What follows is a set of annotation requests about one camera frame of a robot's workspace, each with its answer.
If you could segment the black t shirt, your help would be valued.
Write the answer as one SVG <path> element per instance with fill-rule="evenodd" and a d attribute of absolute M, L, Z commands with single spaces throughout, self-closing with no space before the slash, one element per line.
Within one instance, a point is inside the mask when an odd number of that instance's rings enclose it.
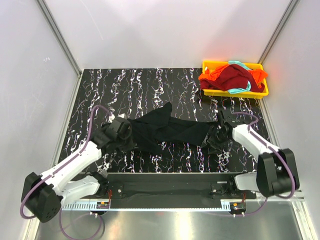
<path fill-rule="evenodd" d="M 159 143 L 189 144 L 200 147 L 218 122 L 183 120 L 171 116 L 172 104 L 154 109 L 137 119 L 128 119 L 136 148 L 142 152 L 160 155 Z"/>

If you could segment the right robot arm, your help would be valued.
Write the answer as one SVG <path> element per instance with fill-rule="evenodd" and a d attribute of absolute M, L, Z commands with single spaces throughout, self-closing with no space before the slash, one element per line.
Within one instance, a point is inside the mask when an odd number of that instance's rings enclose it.
<path fill-rule="evenodd" d="M 243 112 L 217 114 L 218 128 L 210 130 L 204 145 L 214 150 L 233 141 L 242 145 L 256 160 L 255 172 L 239 173 L 227 185 L 228 195 L 239 198 L 245 191 L 258 192 L 264 197 L 290 199 L 300 187 L 295 155 L 289 148 L 280 148 L 258 134 L 253 126 L 259 118 L 242 119 Z"/>

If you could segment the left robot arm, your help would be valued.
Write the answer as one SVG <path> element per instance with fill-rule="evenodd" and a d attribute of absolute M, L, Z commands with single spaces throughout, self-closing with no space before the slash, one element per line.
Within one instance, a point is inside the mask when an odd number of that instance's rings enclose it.
<path fill-rule="evenodd" d="M 53 219 L 62 207 L 82 197 L 94 195 L 103 198 L 108 193 L 107 180 L 97 172 L 74 181 L 82 170 L 114 150 L 132 146 L 132 125 L 125 114 L 97 130 L 93 136 L 56 166 L 36 174 L 31 172 L 24 180 L 20 215 L 27 219 L 24 208 L 42 223 Z"/>

